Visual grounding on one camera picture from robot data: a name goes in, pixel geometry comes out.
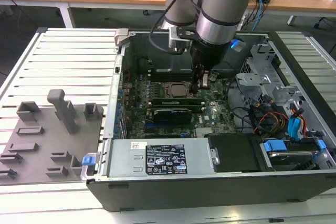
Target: blue latch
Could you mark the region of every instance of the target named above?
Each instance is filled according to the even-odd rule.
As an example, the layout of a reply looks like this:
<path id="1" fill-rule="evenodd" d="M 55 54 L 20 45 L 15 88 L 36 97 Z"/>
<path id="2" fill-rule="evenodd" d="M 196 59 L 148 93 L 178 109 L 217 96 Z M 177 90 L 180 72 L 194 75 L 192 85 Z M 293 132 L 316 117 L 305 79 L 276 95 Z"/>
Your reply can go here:
<path id="1" fill-rule="evenodd" d="M 82 165 L 96 165 L 96 157 L 94 156 L 83 157 Z"/>
<path id="2" fill-rule="evenodd" d="M 300 129 L 301 120 L 298 118 L 290 118 L 288 122 L 288 134 L 295 139 L 296 142 L 300 141 L 298 132 Z"/>
<path id="3" fill-rule="evenodd" d="M 286 151 L 287 147 L 283 140 L 268 140 L 264 143 L 266 152 Z"/>
<path id="4" fill-rule="evenodd" d="M 320 147 L 321 150 L 327 148 L 327 146 L 325 145 L 324 141 L 321 139 L 317 140 L 317 145 Z"/>

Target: robotic arm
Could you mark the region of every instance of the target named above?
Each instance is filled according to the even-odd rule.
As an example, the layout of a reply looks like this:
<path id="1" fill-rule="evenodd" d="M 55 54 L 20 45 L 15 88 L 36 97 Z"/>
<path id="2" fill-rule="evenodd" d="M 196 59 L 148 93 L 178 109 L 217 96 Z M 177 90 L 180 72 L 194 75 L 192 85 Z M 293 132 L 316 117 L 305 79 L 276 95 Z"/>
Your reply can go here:
<path id="1" fill-rule="evenodd" d="M 248 0 L 203 0 L 197 13 L 191 2 L 177 0 L 166 13 L 165 22 L 173 33 L 170 38 L 174 40 L 175 36 L 176 41 L 192 41 L 190 53 L 194 78 L 190 93 L 207 88 L 207 74 L 223 60 L 247 4 Z M 197 14 L 196 29 L 187 27 Z"/>

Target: metal bracket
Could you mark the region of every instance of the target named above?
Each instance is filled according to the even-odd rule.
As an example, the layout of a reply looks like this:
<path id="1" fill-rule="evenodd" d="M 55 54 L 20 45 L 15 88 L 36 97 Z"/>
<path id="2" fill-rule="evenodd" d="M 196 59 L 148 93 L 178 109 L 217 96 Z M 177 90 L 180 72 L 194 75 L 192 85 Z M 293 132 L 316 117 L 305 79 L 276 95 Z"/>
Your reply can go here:
<path id="1" fill-rule="evenodd" d="M 115 31 L 114 42 L 117 47 L 120 47 L 130 40 L 130 33 L 127 28 L 120 28 Z"/>

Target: blue drive bracket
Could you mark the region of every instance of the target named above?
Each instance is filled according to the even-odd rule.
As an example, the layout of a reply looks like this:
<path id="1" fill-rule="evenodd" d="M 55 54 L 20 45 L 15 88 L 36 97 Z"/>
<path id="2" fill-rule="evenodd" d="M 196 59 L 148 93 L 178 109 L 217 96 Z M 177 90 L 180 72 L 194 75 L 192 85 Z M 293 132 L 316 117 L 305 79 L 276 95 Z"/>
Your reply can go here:
<path id="1" fill-rule="evenodd" d="M 264 143 L 264 148 L 266 152 L 284 152 L 287 150 L 283 140 L 268 140 Z"/>

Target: yellow wire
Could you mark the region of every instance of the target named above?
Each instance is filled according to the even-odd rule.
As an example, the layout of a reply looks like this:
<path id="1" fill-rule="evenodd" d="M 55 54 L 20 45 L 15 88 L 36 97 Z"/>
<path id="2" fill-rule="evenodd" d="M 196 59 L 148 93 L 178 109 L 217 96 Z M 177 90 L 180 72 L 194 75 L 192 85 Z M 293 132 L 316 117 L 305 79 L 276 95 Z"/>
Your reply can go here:
<path id="1" fill-rule="evenodd" d="M 298 118 L 298 119 L 300 119 L 300 121 L 301 121 L 300 128 L 301 128 L 301 131 L 303 133 L 303 119 L 302 118 Z"/>

